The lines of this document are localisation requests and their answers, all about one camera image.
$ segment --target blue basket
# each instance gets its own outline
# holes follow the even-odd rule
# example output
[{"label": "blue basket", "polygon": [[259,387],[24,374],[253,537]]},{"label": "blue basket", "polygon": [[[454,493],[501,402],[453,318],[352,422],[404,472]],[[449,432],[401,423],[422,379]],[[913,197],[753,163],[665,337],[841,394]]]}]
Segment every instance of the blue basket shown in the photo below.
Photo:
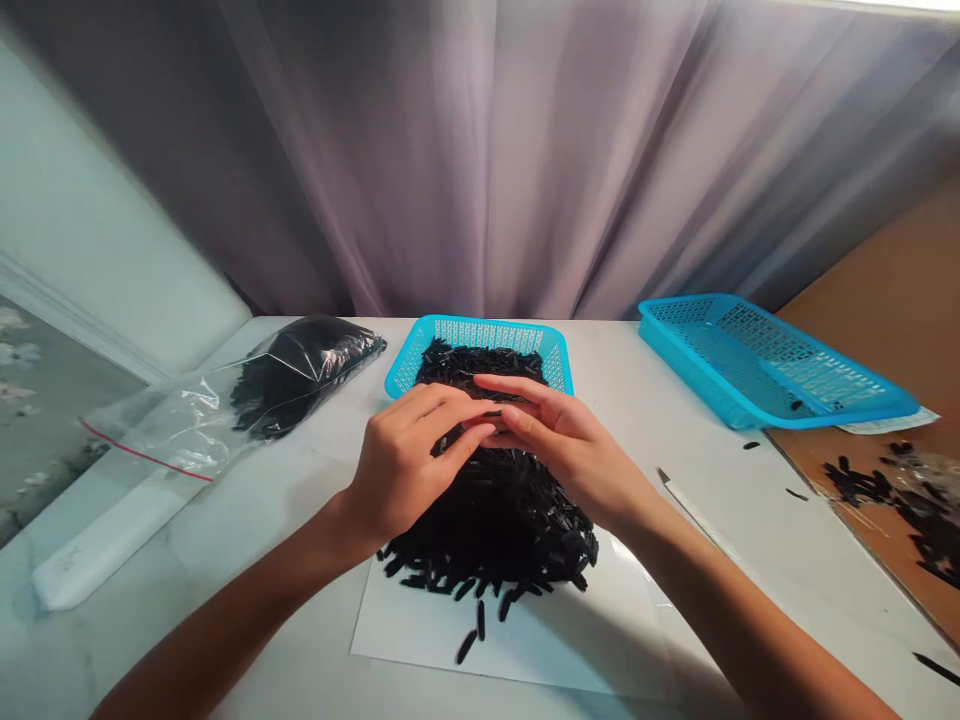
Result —
[{"label": "blue basket", "polygon": [[398,398],[414,386],[423,363],[423,351],[435,337],[443,338],[453,346],[508,347],[522,353],[537,351],[543,357],[543,375],[550,387],[573,395],[567,341],[559,330],[502,320],[424,315],[414,323],[387,373],[384,385],[390,397]]},{"label": "blue basket", "polygon": [[734,295],[640,303],[640,337],[734,430],[912,415],[904,390]]}]

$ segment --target pink curtain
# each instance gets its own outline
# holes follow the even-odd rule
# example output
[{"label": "pink curtain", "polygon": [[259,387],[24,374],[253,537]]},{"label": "pink curtain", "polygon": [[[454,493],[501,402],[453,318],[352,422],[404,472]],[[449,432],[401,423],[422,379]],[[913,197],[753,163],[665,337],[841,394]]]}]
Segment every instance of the pink curtain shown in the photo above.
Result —
[{"label": "pink curtain", "polygon": [[771,309],[956,148],[949,28],[767,0],[8,2],[268,313]]}]

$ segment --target white paper sheet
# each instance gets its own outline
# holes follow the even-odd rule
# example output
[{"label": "white paper sheet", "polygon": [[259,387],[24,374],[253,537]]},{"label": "white paper sheet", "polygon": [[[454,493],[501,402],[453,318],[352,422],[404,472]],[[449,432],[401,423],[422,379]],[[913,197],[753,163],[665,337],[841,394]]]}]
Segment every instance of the white paper sheet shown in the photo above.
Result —
[{"label": "white paper sheet", "polygon": [[351,653],[381,660],[673,702],[673,669],[646,571],[618,540],[598,529],[597,567],[589,588],[569,583],[552,594],[525,594],[497,620],[500,599],[484,594],[486,641],[462,665],[460,644],[476,626],[477,600],[462,601],[400,585],[371,563]]},{"label": "white paper sheet", "polygon": [[897,432],[898,430],[909,430],[910,428],[929,425],[940,419],[933,410],[921,407],[913,415],[906,417],[891,418],[890,420],[875,420],[873,422],[853,423],[852,425],[838,425],[841,430],[846,430],[854,435],[882,435],[887,432]]}]

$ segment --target red stripe on bag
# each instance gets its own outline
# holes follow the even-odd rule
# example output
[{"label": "red stripe on bag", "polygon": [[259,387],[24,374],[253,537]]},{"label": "red stripe on bag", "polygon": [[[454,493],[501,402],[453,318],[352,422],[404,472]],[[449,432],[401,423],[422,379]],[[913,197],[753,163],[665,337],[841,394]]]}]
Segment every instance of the red stripe on bag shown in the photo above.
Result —
[{"label": "red stripe on bag", "polygon": [[110,443],[111,445],[113,445],[115,448],[117,448],[117,449],[119,449],[119,450],[123,450],[124,452],[128,452],[128,453],[130,453],[131,455],[136,455],[137,457],[142,457],[144,460],[149,460],[150,462],[154,462],[154,463],[156,463],[157,465],[163,465],[165,468],[169,468],[169,469],[171,469],[171,470],[173,470],[173,471],[175,471],[175,472],[182,473],[183,475],[189,475],[190,477],[195,477],[195,478],[197,478],[197,479],[199,479],[199,480],[206,480],[207,482],[213,482],[213,478],[208,478],[208,477],[206,477],[206,476],[204,476],[204,475],[197,475],[196,473],[192,473],[192,472],[189,472],[189,471],[187,471],[187,470],[181,470],[180,468],[174,467],[173,465],[169,465],[169,464],[163,462],[162,460],[157,460],[156,458],[152,458],[152,457],[150,457],[149,455],[144,455],[144,454],[141,453],[141,452],[137,452],[137,451],[134,450],[133,448],[128,448],[126,445],[122,445],[121,443],[118,443],[116,440],[114,440],[114,439],[113,439],[112,437],[110,437],[109,435],[104,435],[104,434],[103,434],[102,432],[100,432],[99,430],[94,430],[92,427],[90,427],[89,425],[87,425],[86,421],[85,421],[83,418],[77,418],[77,420],[80,421],[80,424],[83,425],[83,427],[86,428],[86,430],[87,430],[88,432],[93,433],[94,435],[96,435],[96,436],[97,436],[98,438],[100,438],[101,440],[106,440],[108,443]]}]

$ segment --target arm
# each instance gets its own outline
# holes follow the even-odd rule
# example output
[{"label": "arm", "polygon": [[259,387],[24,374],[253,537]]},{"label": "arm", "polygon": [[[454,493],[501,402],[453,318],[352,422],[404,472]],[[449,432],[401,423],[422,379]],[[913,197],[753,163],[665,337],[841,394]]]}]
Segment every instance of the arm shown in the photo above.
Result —
[{"label": "arm", "polygon": [[482,444],[539,455],[571,499],[653,575],[757,716],[897,717],[691,527],[582,402],[524,378],[475,381],[530,401],[504,405],[501,433]]},{"label": "arm", "polygon": [[408,530],[447,489],[494,427],[475,424],[442,457],[431,448],[492,407],[453,388],[418,385],[371,418],[350,487],[175,628],[107,695],[94,720],[209,715],[291,615]]}]

